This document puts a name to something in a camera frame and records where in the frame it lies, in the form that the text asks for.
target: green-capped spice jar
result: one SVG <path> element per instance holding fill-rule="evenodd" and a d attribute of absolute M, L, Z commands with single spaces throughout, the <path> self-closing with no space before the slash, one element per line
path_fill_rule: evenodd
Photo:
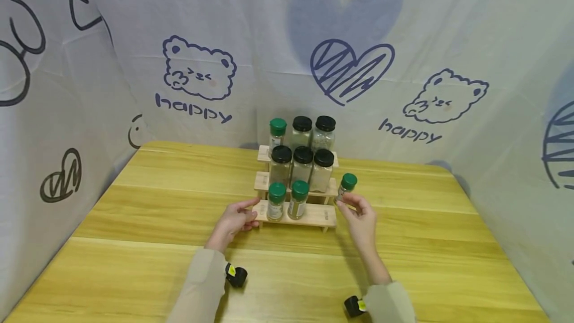
<path fill-rule="evenodd" d="M 273 149 L 279 145 L 283 145 L 286 137 L 287 122 L 286 120 L 275 118 L 269 122 L 269 157 Z"/>
<path fill-rule="evenodd" d="M 292 220 L 298 220 L 305 214 L 307 195 L 309 195 L 309 184 L 301 180 L 295 181 L 291 186 L 291 202 L 287 209 L 287 215 Z"/>
<path fill-rule="evenodd" d="M 280 221 L 283 217 L 283 203 L 286 200 L 287 188 L 284 184 L 275 182 L 269 186 L 269 200 L 267 205 L 267 219 Z"/>
<path fill-rule="evenodd" d="M 339 194 L 335 198 L 335 202 L 341 201 L 345 192 L 352 192 L 357 184 L 357 176 L 352 173 L 345 173 L 343 179 L 341 179 L 341 184 L 339 185 Z"/>

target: beige sleeve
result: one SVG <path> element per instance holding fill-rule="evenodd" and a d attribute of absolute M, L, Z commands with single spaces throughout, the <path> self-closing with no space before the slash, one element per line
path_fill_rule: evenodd
<path fill-rule="evenodd" d="M 400 282 L 370 286 L 363 301 L 373 323 L 416 323 L 415 308 Z"/>
<path fill-rule="evenodd" d="M 197 251 L 167 323 L 213 323 L 225 293 L 226 265 L 221 252 L 205 248 Z"/>

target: wooden spice rack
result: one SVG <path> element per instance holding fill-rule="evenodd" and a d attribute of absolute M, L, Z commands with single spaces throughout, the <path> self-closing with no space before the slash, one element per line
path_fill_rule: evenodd
<path fill-rule="evenodd" d="M 335 160 L 333 162 L 333 168 L 339 167 L 339 159 L 337 159 L 337 153 L 333 152 Z M 260 145 L 259 152 L 257 153 L 257 161 L 267 163 L 267 171 L 269 171 L 269 146 Z M 317 203 L 307 203 L 305 207 L 305 214 L 298 220 L 293 220 L 287 215 L 288 201 L 283 203 L 283 217 L 280 221 L 274 222 L 267 219 L 267 205 L 269 202 L 264 198 L 267 198 L 267 192 L 269 191 L 269 172 L 258 171 L 255 176 L 254 190 L 257 191 L 258 196 L 261 198 L 260 203 L 253 206 L 253 210 L 257 211 L 256 221 L 260 223 L 260 228 L 263 226 L 263 222 L 271 222 L 278 224 L 289 224 L 289 225 L 301 225 L 301 226 L 318 226 L 322 228 L 325 233 L 328 228 L 335 228 L 337 226 L 337 216 L 335 213 L 335 206 L 328 205 L 329 200 L 332 197 L 336 197 L 338 192 L 337 181 L 333 177 L 329 180 L 329 188 L 326 192 L 309 192 L 309 196 L 324 197 L 323 204 Z M 290 196 L 291 189 L 287 188 L 287 194 Z"/>

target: bear drawing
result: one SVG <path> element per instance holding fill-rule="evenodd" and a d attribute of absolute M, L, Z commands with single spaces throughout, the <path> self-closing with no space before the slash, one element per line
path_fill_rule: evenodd
<path fill-rule="evenodd" d="M 482 99 L 487 89 L 488 82 L 470 81 L 444 69 L 429 78 L 423 91 L 403 108 L 403 114 L 419 122 L 448 123 Z"/>
<path fill-rule="evenodd" d="M 237 65 L 228 52 L 190 44 L 173 35 L 163 41 L 163 55 L 163 81 L 171 89 L 205 100 L 223 100 L 231 95 Z"/>

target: glass spice jar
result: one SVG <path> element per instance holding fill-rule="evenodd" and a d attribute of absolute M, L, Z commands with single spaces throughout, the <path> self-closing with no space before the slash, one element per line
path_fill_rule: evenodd
<path fill-rule="evenodd" d="M 275 118 L 269 122 L 269 157 L 276 146 L 283 145 L 286 137 L 286 120 Z"/>
<path fill-rule="evenodd" d="M 311 149 L 317 152 L 319 149 L 332 150 L 335 144 L 336 121 L 331 116 L 319 116 L 315 122 Z"/>
<path fill-rule="evenodd" d="M 335 156 L 326 149 L 318 149 L 313 160 L 313 170 L 309 179 L 311 191 L 326 192 L 329 188 L 329 180 L 333 173 L 333 161 Z"/>
<path fill-rule="evenodd" d="M 313 150 L 307 146 L 297 147 L 293 152 L 291 182 L 301 180 L 309 183 L 311 169 L 313 169 Z"/>
<path fill-rule="evenodd" d="M 269 186 L 275 182 L 288 186 L 288 175 L 291 171 L 291 149 L 279 145 L 271 153 L 271 165 L 269 168 Z"/>
<path fill-rule="evenodd" d="M 281 221 L 286 194 L 287 188 L 282 183 L 275 182 L 269 186 L 269 200 L 267 204 L 267 219 L 269 221 Z"/>
<path fill-rule="evenodd" d="M 293 135 L 291 135 L 291 150 L 299 146 L 309 146 L 313 121 L 307 116 L 297 116 L 293 119 Z"/>
<path fill-rule="evenodd" d="M 291 201 L 288 204 L 287 216 L 292 220 L 298 220 L 305 214 L 309 184 L 305 181 L 295 181 L 291 186 Z"/>
<path fill-rule="evenodd" d="M 353 175 L 352 173 L 345 173 L 341 179 L 341 184 L 339 186 L 339 191 L 337 192 L 335 202 L 341 201 L 345 192 L 352 192 L 352 190 L 355 189 L 356 184 L 357 176 Z"/>

